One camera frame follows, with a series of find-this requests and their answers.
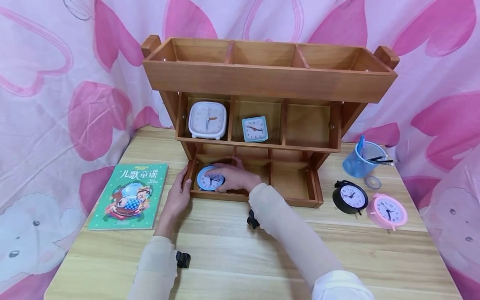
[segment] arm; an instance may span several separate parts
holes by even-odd
[[[360,279],[343,270],[341,262],[283,197],[258,175],[245,171],[239,159],[234,159],[237,167],[215,164],[219,169],[209,171],[225,177],[225,183],[217,191],[246,189],[249,192],[255,218],[262,229],[282,244],[312,291],[312,299],[373,300],[372,293]]]
[[[138,263],[137,274],[133,281],[128,300],[167,300],[177,277],[177,251],[171,243],[173,228],[179,214],[190,201],[191,180],[181,187],[187,167],[177,175],[163,207],[160,220],[152,239]]]
[[[320,276],[343,270],[322,239],[273,187],[257,185],[250,192],[249,203],[262,229],[282,244],[310,290]]]

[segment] book cover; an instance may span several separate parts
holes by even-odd
[[[116,165],[88,229],[153,228],[167,169],[167,164]]]

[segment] blue alarm clock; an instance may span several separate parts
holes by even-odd
[[[243,139],[247,143],[258,143],[268,140],[267,121],[264,116],[243,119]]]
[[[211,169],[215,169],[215,167],[207,166],[201,169],[197,175],[198,186],[204,191],[214,191],[225,182],[225,177],[222,175],[205,176],[205,173]]]

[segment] person's left hand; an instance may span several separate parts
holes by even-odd
[[[165,206],[163,207],[163,216],[177,218],[187,207],[188,202],[190,201],[190,187],[192,185],[192,180],[186,180],[182,188],[181,183],[186,173],[187,166],[185,166],[185,168],[177,175],[177,178],[175,178],[175,182],[168,192],[167,201],[165,201]]]

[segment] fabric backdrop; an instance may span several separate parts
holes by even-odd
[[[0,300],[42,299],[135,130],[172,127],[149,34],[390,46],[399,74],[346,135],[393,147],[464,299],[480,294],[480,0],[3,0]]]

